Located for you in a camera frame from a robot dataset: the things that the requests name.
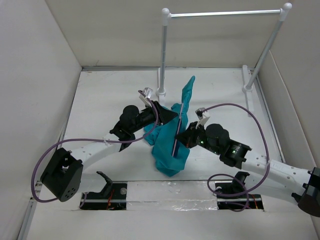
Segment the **pink wire hanger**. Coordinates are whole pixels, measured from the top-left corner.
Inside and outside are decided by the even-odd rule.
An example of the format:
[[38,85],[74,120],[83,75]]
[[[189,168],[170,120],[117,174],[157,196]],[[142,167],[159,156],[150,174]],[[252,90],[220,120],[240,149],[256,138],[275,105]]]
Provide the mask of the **pink wire hanger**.
[[[178,123],[177,123],[177,129],[176,129],[175,136],[180,133],[180,127],[181,127],[181,122],[182,122],[183,108],[184,108],[184,103],[181,103],[181,107],[180,107],[180,112],[179,112],[179,116],[178,116]],[[178,140],[176,139],[176,137],[174,137],[174,144],[173,144],[173,148],[172,148],[172,157],[175,156],[175,152],[176,152],[176,148],[177,148],[177,141],[178,141]]]

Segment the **teal t shirt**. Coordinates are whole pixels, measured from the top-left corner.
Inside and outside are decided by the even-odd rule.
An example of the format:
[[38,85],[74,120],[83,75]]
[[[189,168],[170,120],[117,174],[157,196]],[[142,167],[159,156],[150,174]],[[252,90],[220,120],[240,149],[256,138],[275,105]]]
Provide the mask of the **teal t shirt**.
[[193,93],[196,77],[193,75],[181,92],[181,103],[174,103],[170,110],[178,116],[164,125],[158,125],[145,137],[146,142],[152,146],[151,154],[155,159],[155,167],[162,174],[172,177],[184,170],[190,149],[177,141],[175,156],[172,157],[174,139],[179,121],[181,104],[184,103],[179,133],[184,132],[188,125],[188,110]]

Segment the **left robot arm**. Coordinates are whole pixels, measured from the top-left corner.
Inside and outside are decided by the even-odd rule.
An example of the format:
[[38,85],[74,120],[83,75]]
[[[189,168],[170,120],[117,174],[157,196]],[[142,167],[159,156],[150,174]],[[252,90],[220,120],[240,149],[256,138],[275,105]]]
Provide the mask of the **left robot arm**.
[[165,125],[177,116],[176,112],[162,107],[157,101],[150,101],[143,110],[128,105],[103,139],[90,139],[88,145],[74,150],[57,149],[40,181],[60,202],[70,200],[77,192],[94,192],[100,198],[107,198],[112,191],[110,178],[101,171],[85,174],[84,170],[128,148],[137,141],[135,132],[148,125]]

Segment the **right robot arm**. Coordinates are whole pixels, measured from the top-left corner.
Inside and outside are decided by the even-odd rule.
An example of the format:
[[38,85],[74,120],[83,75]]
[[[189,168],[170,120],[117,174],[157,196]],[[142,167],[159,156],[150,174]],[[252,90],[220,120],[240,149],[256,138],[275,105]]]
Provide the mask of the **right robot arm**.
[[248,145],[230,139],[229,132],[219,124],[207,127],[192,122],[175,139],[191,149],[199,146],[217,155],[231,168],[237,168],[231,183],[216,187],[213,194],[222,199],[266,195],[290,202],[303,212],[320,215],[320,169],[297,168],[280,161],[268,160]]

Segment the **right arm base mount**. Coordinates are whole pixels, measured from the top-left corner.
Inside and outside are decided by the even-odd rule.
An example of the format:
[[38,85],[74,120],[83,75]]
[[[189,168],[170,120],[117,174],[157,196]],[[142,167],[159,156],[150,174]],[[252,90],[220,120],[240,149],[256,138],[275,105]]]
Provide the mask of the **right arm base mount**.
[[[234,179],[224,179],[214,181],[214,190],[222,194],[236,194],[241,193],[245,189],[243,186]],[[247,194],[240,196],[220,196],[216,195],[217,208],[219,210],[231,210],[233,212],[239,212],[247,203]],[[260,194],[248,194],[248,205],[246,210],[263,210],[263,201]]]

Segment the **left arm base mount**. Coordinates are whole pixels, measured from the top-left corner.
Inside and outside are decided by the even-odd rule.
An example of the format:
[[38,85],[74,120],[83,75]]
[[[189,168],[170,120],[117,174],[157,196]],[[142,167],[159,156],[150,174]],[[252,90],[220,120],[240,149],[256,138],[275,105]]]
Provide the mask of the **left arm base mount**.
[[127,209],[128,183],[113,181],[105,173],[85,174],[81,179],[81,210],[122,211]]

